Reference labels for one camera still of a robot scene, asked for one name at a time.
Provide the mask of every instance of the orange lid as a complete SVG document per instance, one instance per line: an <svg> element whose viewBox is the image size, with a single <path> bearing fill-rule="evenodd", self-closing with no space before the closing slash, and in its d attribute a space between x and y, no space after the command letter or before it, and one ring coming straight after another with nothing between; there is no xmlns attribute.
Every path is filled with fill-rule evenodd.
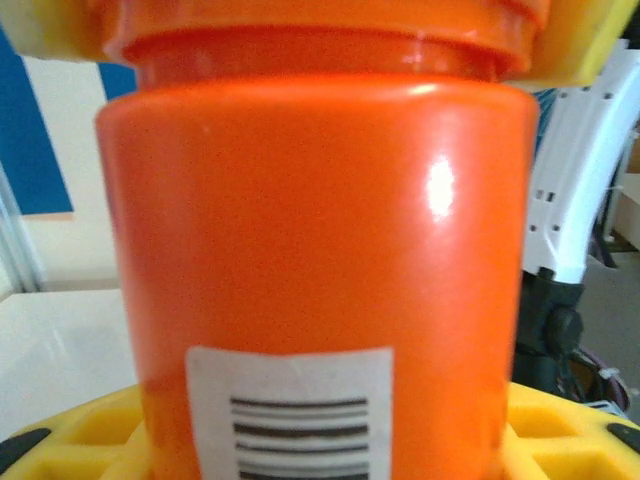
<svg viewBox="0 0 640 480"><path fill-rule="evenodd" d="M139 42L236 27L316 27L401 34L494 55L500 73L530 68L551 0L87 0L117 61Z"/></svg>

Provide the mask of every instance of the floor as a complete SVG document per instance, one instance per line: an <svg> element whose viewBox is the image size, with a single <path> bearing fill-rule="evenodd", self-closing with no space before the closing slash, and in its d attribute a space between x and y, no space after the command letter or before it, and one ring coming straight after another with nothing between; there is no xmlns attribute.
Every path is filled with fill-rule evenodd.
<svg viewBox="0 0 640 480"><path fill-rule="evenodd" d="M583 344L635 389L631 420L640 423L640 253L615 253L618 269L589 259L579 307Z"/></svg>

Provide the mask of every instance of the white table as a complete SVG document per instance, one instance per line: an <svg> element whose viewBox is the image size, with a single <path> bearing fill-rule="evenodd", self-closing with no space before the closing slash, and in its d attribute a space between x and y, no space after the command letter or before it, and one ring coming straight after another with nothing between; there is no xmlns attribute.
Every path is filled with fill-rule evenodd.
<svg viewBox="0 0 640 480"><path fill-rule="evenodd" d="M134 383L119 290L12 295L0 303L0 441Z"/></svg>

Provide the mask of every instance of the orange container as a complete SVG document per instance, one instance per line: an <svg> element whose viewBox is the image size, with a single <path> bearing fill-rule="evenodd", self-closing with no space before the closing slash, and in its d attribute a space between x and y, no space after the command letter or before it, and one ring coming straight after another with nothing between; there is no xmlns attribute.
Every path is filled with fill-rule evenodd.
<svg viewBox="0 0 640 480"><path fill-rule="evenodd" d="M539 2L458 2L491 48L431 1L152 3L103 14L142 91L97 127L155 478L500 478L537 107L482 80Z"/></svg>

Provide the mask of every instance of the white label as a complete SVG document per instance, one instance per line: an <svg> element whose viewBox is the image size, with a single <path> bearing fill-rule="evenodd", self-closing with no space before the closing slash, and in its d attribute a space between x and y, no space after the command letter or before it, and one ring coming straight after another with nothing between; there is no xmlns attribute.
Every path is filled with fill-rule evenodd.
<svg viewBox="0 0 640 480"><path fill-rule="evenodd" d="M389 480L391 349L268 356L193 347L204 480Z"/></svg>

